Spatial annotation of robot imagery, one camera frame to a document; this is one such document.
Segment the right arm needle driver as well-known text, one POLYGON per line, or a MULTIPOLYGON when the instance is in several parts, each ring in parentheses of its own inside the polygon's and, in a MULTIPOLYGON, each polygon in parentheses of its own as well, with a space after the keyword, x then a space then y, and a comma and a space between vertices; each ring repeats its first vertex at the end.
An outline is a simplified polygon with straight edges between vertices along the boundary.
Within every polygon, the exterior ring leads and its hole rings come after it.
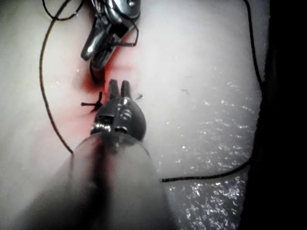
POLYGON ((137 20, 141 14, 140 0, 92 0, 96 15, 105 16, 113 24, 137 20))

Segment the right arm needle driver jaw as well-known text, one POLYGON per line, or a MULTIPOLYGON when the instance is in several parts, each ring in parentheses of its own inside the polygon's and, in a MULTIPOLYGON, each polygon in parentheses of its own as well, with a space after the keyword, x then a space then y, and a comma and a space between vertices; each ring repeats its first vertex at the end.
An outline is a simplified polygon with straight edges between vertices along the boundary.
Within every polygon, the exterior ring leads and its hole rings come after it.
POLYGON ((92 29, 81 51, 83 60, 109 60, 112 49, 109 43, 113 39, 113 24, 105 17, 95 17, 92 29))
POLYGON ((98 43, 97 51, 95 51, 94 57, 91 59, 93 68, 103 69, 105 67, 116 49, 113 44, 121 42, 128 30, 129 28, 122 23, 110 27, 109 32, 103 35, 98 43))

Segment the left arm needle driver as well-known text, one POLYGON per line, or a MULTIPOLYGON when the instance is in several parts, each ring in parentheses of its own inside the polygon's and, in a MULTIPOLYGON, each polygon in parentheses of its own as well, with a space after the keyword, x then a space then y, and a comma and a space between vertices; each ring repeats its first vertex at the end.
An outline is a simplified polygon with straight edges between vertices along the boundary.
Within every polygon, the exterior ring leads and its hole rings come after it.
POLYGON ((90 133, 99 132, 120 132, 143 140, 146 134, 146 119, 141 108, 131 98, 113 98, 96 113, 90 133))

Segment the left arm needle driver jaw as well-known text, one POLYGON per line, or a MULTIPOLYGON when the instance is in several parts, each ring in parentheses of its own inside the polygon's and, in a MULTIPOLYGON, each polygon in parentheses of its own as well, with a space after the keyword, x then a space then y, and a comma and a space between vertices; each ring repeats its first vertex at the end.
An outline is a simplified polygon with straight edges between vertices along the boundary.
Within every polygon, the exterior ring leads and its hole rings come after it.
POLYGON ((131 98, 130 83, 127 80, 123 80, 121 84, 121 97, 131 98))
POLYGON ((109 86, 108 86, 108 97, 117 98, 119 96, 120 96, 120 93, 119 93, 119 88, 118 88, 118 81, 111 79, 109 81, 109 86))

